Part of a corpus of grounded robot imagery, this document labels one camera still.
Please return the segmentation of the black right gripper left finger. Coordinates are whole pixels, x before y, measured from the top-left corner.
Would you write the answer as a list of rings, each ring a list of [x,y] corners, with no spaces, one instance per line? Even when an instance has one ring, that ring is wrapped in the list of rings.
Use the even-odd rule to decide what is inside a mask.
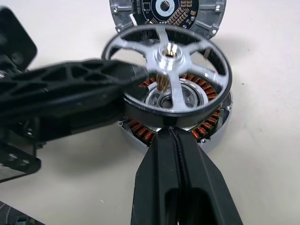
[[[161,129],[135,175],[134,225],[184,225],[186,175],[178,127]]]

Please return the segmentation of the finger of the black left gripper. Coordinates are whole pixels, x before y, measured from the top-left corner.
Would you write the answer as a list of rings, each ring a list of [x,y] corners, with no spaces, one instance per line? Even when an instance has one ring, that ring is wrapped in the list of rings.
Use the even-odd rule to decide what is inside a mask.
[[[120,85],[0,87],[0,141],[45,143],[114,123],[124,112]]]
[[[145,78],[147,78],[145,66],[120,60],[67,61],[1,78],[0,97],[22,98],[31,94],[66,89],[73,85],[127,86]]]

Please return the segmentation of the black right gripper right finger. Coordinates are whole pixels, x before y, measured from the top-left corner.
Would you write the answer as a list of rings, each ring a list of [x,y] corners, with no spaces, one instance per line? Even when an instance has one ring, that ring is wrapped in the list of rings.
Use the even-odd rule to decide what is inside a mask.
[[[181,225],[241,225],[225,179],[195,138],[172,128],[180,170],[178,221]]]

